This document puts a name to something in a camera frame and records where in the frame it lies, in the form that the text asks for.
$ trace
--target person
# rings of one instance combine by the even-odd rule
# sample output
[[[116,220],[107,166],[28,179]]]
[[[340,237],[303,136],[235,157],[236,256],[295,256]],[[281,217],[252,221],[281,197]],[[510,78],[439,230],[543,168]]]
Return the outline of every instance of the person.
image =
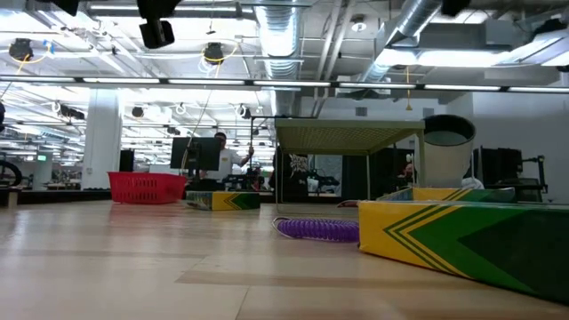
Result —
[[[228,139],[225,133],[217,132],[213,137],[221,140],[220,169],[218,171],[201,171],[200,178],[216,180],[218,183],[222,183],[223,180],[231,174],[233,164],[237,164],[240,167],[244,166],[249,162],[249,160],[251,160],[255,150],[250,146],[249,154],[246,157],[241,158],[235,150],[225,148]]]

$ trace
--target white cylinder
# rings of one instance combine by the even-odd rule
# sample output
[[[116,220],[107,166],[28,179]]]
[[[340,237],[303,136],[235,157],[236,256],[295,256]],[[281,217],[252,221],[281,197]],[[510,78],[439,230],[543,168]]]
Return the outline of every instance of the white cylinder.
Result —
[[[429,116],[424,121],[427,187],[460,188],[462,177],[470,166],[476,136],[474,125],[453,115]]]

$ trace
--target plastic basket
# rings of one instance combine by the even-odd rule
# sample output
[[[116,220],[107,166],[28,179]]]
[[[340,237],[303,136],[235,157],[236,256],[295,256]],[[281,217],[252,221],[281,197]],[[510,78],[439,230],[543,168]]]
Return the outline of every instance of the plastic basket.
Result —
[[[113,201],[125,204],[171,204],[182,199],[186,177],[167,173],[109,172]]]

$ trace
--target metal table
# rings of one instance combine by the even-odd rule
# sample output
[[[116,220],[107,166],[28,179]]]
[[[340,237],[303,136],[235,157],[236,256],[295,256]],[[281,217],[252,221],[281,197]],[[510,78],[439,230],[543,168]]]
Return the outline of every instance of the metal table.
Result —
[[[419,163],[416,164],[418,182],[420,186],[425,186],[423,121],[275,119],[275,128],[281,154],[366,156],[368,200],[372,197],[370,154],[416,134],[419,147]],[[278,194],[278,175],[276,178],[275,191]]]

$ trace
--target pillar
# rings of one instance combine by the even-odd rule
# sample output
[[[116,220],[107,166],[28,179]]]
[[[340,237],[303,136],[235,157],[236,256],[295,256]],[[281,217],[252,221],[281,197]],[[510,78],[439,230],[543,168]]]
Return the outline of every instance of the pillar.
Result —
[[[110,188],[107,172],[118,171],[124,106],[119,91],[91,89],[81,188]]]
[[[44,183],[52,179],[53,152],[37,152],[36,168],[34,169],[34,190],[46,190]]]

